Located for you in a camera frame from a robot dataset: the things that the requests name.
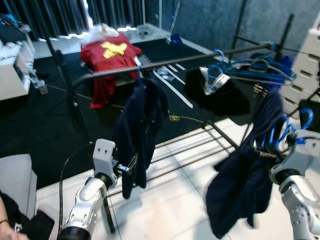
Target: black floor mat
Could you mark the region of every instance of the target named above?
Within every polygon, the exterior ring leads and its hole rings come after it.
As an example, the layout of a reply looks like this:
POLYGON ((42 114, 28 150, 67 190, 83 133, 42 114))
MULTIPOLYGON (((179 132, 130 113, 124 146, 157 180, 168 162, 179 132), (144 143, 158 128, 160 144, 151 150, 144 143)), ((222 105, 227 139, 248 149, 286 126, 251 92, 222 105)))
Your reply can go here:
MULTIPOLYGON (((152 62, 201 54, 183 44, 168 45, 164 40, 135 45, 141 48, 152 62)), ((64 59, 72 81, 89 72, 86 67, 80 65, 80 53, 67 54, 64 59)), ((203 65, 205 62, 208 63, 208 59, 181 65, 188 69, 203 65)), ((37 188, 39 189, 59 181, 65 160, 83 144, 83 141, 69 116, 65 83, 59 75, 53 58, 37 59, 34 65, 40 75, 48 74, 48 77, 44 78, 49 85, 48 94, 40 95, 38 90, 30 86, 28 96, 0 101, 0 157, 29 153, 32 168, 38 177, 37 188)), ((185 72, 180 70, 176 74, 184 79, 185 72)), ((181 93, 183 92, 182 83, 173 80, 171 84, 181 93)), ((194 108, 189 108, 164 84, 163 88, 167 93, 171 115, 192 117, 202 121, 223 119, 198 108, 194 102, 194 108)), ((109 105, 103 109, 92 110, 89 109, 91 100, 85 96, 92 97, 93 81, 88 81, 76 89, 77 93, 84 95, 78 96, 78 103, 92 141, 98 138, 111 138, 113 128, 121 114, 122 108, 119 106, 126 104, 132 90, 133 84, 117 87, 109 105)), ((157 135, 156 141, 161 143, 200 127, 201 124, 188 119, 167 120, 157 135)), ((70 161, 65 171, 65 178, 91 169, 92 165, 88 160, 91 155, 92 149, 79 152, 70 161)))

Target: curtain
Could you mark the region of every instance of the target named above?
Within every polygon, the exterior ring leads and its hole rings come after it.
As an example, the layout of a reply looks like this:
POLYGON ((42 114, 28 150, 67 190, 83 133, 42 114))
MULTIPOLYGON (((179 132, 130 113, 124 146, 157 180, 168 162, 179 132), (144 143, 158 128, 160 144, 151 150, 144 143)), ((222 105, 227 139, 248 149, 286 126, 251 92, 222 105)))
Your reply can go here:
POLYGON ((18 21, 30 26, 34 40, 44 38, 35 12, 37 7, 42 12, 49 37, 81 34, 89 29, 83 0, 7 0, 6 3, 18 21))
POLYGON ((86 0, 93 24, 117 29, 143 24, 142 0, 86 0))

